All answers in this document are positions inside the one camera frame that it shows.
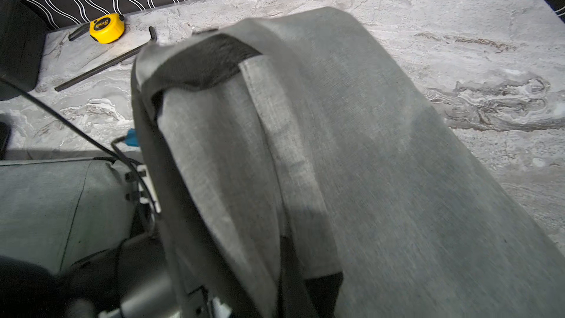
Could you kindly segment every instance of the black metal bar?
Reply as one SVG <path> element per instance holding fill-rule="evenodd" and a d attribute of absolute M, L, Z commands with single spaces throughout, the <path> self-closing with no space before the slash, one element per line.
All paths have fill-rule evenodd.
<path fill-rule="evenodd" d="M 95 67 L 92 70 L 89 70 L 86 73 L 80 74 L 79 76 L 77 76 L 76 78 L 73 78 L 67 82 L 64 82 L 62 84 L 60 84 L 59 86 L 57 86 L 55 88 L 55 91 L 62 91 L 65 90 L 66 88 L 69 88 L 73 85 L 78 84 L 79 82 L 81 82 L 84 79 L 87 79 L 89 77 L 91 77 L 92 75 L 98 74 L 99 72 L 108 69 L 109 67 L 116 65 L 117 63 L 119 63 L 120 61 L 126 60 L 127 58 L 133 57 L 134 55 L 136 55 L 137 53 L 139 53 L 139 51 L 141 50 L 141 48 L 143 48 L 145 45 L 147 45 L 150 42 L 155 42 L 157 40 L 157 33 L 155 32 L 155 28 L 152 26 L 149 26 L 149 34 L 151 35 L 151 39 L 149 41 L 147 41 L 146 43 L 142 44 L 141 46 L 138 46 L 137 48 L 133 48 L 130 52 L 126 52 L 124 54 L 122 54 L 119 57 L 116 57 L 110 61 L 105 62 L 104 64 Z"/>
<path fill-rule="evenodd" d="M 69 41 L 74 41 L 75 39 L 81 37 L 83 34 L 87 33 L 89 30 L 90 23 L 88 22 L 69 34 Z"/>

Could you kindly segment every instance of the gray fabric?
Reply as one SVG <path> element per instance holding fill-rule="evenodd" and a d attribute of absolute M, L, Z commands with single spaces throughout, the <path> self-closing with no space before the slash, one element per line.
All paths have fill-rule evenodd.
<path fill-rule="evenodd" d="M 129 237 L 120 163 L 0 161 L 0 255 L 57 273 Z"/>
<path fill-rule="evenodd" d="M 262 315 L 287 232 L 306 279 L 343 270 L 337 317 L 562 315 L 565 258 L 354 18 L 221 32 L 263 55 L 167 91 L 158 124 Z"/>

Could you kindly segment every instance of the wire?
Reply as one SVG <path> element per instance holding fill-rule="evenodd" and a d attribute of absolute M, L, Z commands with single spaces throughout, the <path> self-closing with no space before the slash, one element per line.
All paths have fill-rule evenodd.
<path fill-rule="evenodd" d="M 100 143 L 98 143 L 96 140 L 94 140 L 93 138 L 90 138 L 88 135 L 86 135 L 82 130 L 80 130 L 79 128 L 75 127 L 73 123 L 69 122 L 68 120 L 66 120 L 63 116 L 61 116 L 59 113 L 57 113 L 55 110 L 53 110 L 51 107 L 49 107 L 48 105 L 46 105 L 45 103 L 39 101 L 38 99 L 36 99 L 35 97 L 33 97 L 32 95 L 30 95 L 29 93 L 27 93 L 26 91 L 24 91 L 23 89 L 19 88 L 18 86 L 12 84 L 9 81 L 6 81 L 2 78 L 0 78 L 0 81 L 4 82 L 6 85 L 9 85 L 11 88 L 18 90 L 19 93 L 21 93 L 26 99 L 30 100 L 31 102 L 35 103 L 36 105 L 38 105 L 39 107 L 41 107 L 44 111 L 46 111 L 47 113 L 49 113 L 50 115 L 52 115 L 53 117 L 55 117 L 56 119 L 58 119 L 61 123 L 65 124 L 67 127 L 69 127 L 72 131 L 74 131 L 76 134 L 80 135 L 82 138 L 86 139 L 89 143 L 91 143 L 92 145 L 96 146 L 97 148 L 99 148 L 100 150 L 102 150 L 103 152 L 106 152 L 108 155 L 111 155 L 114 159 L 119 159 L 119 157 L 117 156 L 116 153 L 110 151 L 108 148 L 104 147 L 103 145 L 101 145 Z"/>
<path fill-rule="evenodd" d="M 112 156 L 115 160 L 120 160 L 124 165 L 126 165 L 129 168 L 129 170 L 136 176 L 137 181 L 141 184 L 141 187 L 143 188 L 147 197 L 149 198 L 149 201 L 151 202 L 151 205 L 152 205 L 151 206 L 151 209 L 152 209 L 152 212 L 153 212 L 152 215 L 155 216 L 157 214 L 157 211 L 156 211 L 156 208 L 155 208 L 155 201 L 153 200 L 153 197 L 152 197 L 151 193 L 149 192 L 149 188 L 147 187 L 147 185 L 143 181 L 143 178 L 141 178 L 141 175 L 137 171 L 137 168 L 133 166 L 133 164 L 139 165 L 139 162 L 137 160 L 133 160 L 133 159 L 126 157 L 124 155 L 124 153 L 116 146 L 117 143 L 125 140 L 125 136 L 119 137 L 119 138 L 115 139 L 114 141 L 112 141 L 111 145 L 112 145 L 112 148 L 114 149 L 114 152 L 112 152 L 110 149 L 104 147 L 102 144 L 98 143 L 93 138 L 90 138 L 82 130 L 75 127 L 73 123 L 66 120 L 63 116 L 61 116 L 59 113 L 57 113 L 56 110 L 53 110 L 51 107 L 49 107 L 45 103 L 41 102 L 40 100 L 38 100 L 35 97 L 33 97 L 32 95 L 30 95 L 27 91 L 24 91 L 23 89 L 19 88 L 18 86 L 14 85 L 13 83 L 11 83 L 9 81 L 6 81 L 5 79 L 0 78 L 0 81 L 4 82 L 6 85 L 9 85 L 11 88 L 17 90 L 26 99 L 28 99 L 29 101 L 31 101 L 31 102 L 35 103 L 36 105 L 38 105 L 39 107 L 41 107 L 44 111 L 46 111 L 47 113 L 49 113 L 50 115 L 55 117 L 57 120 L 59 120 L 65 126 L 69 127 L 72 131 L 74 131 L 76 134 L 78 134 L 79 136 L 84 138 L 86 141 L 88 141 L 92 145 L 96 146 L 97 148 L 99 148 L 103 152 L 106 152 L 108 155 Z M 152 234 L 152 232 L 154 231 L 154 228 L 155 228 L 154 223 L 155 222 L 153 221 L 152 226 L 150 228 L 150 234 Z"/>
<path fill-rule="evenodd" d="M 150 208 L 152 210 L 152 215 L 154 216 L 154 215 L 157 214 L 157 208 L 155 206 L 155 200 L 153 199 L 151 192 L 149 191 L 149 187 L 147 187 L 147 185 L 145 184 L 145 181 L 143 180 L 143 178 L 139 174 L 137 168 L 132 165 L 130 160 L 124 155 L 124 153 L 116 145 L 117 143 L 123 142 L 125 140 L 125 138 L 126 138 L 126 136 L 116 138 L 110 143 L 110 145 L 112 146 L 112 149 L 114 149 L 114 151 L 116 152 L 118 160 L 123 162 L 129 168 L 129 170 L 135 175 L 135 177 L 137 178 L 137 181 L 139 182 L 139 184 L 143 188 L 145 195 L 147 196 L 147 198 L 149 199 L 149 201 L 151 203 Z M 149 231 L 148 231 L 150 236 L 153 235 L 154 230 L 155 230 L 155 221 L 152 221 L 150 228 L 149 228 Z"/>

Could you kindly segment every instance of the tape measure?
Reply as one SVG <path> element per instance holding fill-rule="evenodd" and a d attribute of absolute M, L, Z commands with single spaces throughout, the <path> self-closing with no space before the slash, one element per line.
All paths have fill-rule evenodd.
<path fill-rule="evenodd" d="M 110 43 L 124 33 L 124 17 L 120 14 L 108 14 L 90 23 L 90 37 L 100 43 Z"/>
<path fill-rule="evenodd" d="M 124 29 L 124 17 L 122 15 L 108 14 L 81 25 L 73 33 L 69 34 L 69 41 L 74 41 L 83 34 L 90 32 L 90 37 L 96 42 L 110 43 L 120 38 L 122 33 L 124 33 Z"/>

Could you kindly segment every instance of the gray seat cushion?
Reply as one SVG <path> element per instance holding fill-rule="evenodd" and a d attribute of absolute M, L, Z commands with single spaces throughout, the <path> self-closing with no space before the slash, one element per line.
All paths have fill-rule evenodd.
<path fill-rule="evenodd" d="M 0 161 L 0 255 L 57 273 L 129 237 L 126 171 L 94 159 Z"/>

